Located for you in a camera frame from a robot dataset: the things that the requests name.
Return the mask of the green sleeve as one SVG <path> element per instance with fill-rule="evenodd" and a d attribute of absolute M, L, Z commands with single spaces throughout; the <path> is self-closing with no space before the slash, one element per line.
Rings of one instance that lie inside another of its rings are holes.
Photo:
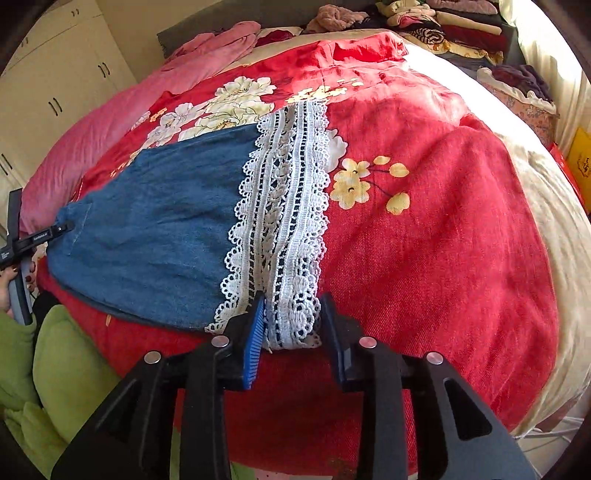
<path fill-rule="evenodd" d="M 64 306 L 27 326 L 1 314 L 1 422 L 43 477 L 119 381 Z"/>

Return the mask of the cream wardrobe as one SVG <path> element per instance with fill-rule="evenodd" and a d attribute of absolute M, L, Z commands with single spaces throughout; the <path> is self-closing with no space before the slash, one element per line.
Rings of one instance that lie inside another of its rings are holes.
<path fill-rule="evenodd" d="M 1 186 L 21 226 L 51 224 L 105 150 L 102 107 L 136 82 L 94 1 L 44 14 L 1 76 Z"/>

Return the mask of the blue denim pants lace hem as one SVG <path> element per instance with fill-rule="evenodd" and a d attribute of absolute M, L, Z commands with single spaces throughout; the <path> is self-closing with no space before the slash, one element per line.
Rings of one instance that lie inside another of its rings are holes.
<path fill-rule="evenodd" d="M 325 103 L 304 101 L 145 151 L 59 211 L 49 273 L 118 318 L 212 334 L 263 294 L 267 347 L 317 347 L 340 149 Z"/>

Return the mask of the yellow box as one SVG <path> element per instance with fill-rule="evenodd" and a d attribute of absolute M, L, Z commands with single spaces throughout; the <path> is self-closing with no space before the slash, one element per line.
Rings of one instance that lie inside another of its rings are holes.
<path fill-rule="evenodd" d="M 591 139 L 590 134 L 578 128 L 571 145 L 568 164 L 575 178 L 585 210 L 590 213 L 591 202 Z"/>

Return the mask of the cream bed sheet mattress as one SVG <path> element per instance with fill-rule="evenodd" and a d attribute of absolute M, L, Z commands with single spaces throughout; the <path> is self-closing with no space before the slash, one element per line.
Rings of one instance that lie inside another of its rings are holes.
<path fill-rule="evenodd" d="M 448 61 L 412 43 L 406 47 L 409 68 L 462 96 L 508 148 L 548 252 L 559 314 L 557 359 L 514 431 L 523 435 L 590 384 L 590 222 L 555 160 L 522 120 Z"/>

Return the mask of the pink quilt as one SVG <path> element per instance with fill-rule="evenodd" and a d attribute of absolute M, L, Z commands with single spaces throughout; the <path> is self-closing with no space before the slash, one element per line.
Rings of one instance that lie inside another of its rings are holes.
<path fill-rule="evenodd" d="M 200 33 L 164 64 L 75 123 L 56 142 L 24 187 L 20 231 L 50 226 L 84 174 L 117 143 L 164 92 L 182 93 L 252 52 L 260 24 L 238 22 L 217 35 Z"/>

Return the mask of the pink fuzzy garment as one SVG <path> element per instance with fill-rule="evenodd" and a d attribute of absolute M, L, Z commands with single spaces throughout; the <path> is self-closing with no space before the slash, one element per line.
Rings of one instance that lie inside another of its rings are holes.
<path fill-rule="evenodd" d="M 363 11 L 352 11 L 348 8 L 332 4 L 318 8 L 318 13 L 305 26 L 305 33 L 327 33 L 345 31 L 356 23 L 363 23 L 369 14 Z"/>

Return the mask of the floral laundry basket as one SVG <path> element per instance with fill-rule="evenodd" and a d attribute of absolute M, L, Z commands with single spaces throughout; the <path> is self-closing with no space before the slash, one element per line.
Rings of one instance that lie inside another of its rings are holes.
<path fill-rule="evenodd" d="M 523 120 L 548 150 L 551 149 L 559 119 L 553 102 L 538 97 L 532 90 L 523 93 L 518 87 L 495 79 L 492 70 L 486 67 L 477 71 L 476 79 L 512 113 Z"/>

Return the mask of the grey padded headboard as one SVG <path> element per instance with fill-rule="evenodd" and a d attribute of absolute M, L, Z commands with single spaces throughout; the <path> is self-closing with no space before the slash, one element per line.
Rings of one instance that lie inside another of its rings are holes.
<path fill-rule="evenodd" d="M 325 4 L 361 11 L 374 1 L 230 0 L 219 1 L 157 34 L 165 59 L 201 33 L 218 34 L 240 21 L 256 21 L 263 28 L 305 25 Z"/>

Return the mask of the red bag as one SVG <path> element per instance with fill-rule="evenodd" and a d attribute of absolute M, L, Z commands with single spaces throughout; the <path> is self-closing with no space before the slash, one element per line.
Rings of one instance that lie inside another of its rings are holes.
<path fill-rule="evenodd" d="M 565 160 L 562 152 L 560 151 L 559 146 L 555 142 L 553 142 L 551 144 L 549 152 L 550 152 L 552 158 L 557 163 L 561 172 L 563 173 L 563 175 L 565 176 L 565 178 L 567 179 L 567 181 L 571 185 L 571 187 L 572 187 L 573 191 L 575 192 L 578 200 L 580 201 L 582 207 L 585 208 L 585 202 L 584 202 L 583 196 L 581 194 L 581 191 L 579 189 L 579 186 L 576 183 L 576 180 L 570 170 L 570 167 L 567 164 L 567 161 Z"/>

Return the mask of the pile of folded clothes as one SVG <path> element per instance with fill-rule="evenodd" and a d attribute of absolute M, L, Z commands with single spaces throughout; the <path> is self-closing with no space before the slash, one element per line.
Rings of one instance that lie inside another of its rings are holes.
<path fill-rule="evenodd" d="M 436 55 L 500 65 L 509 53 L 513 31 L 496 1 L 384 1 L 376 8 L 391 30 Z"/>

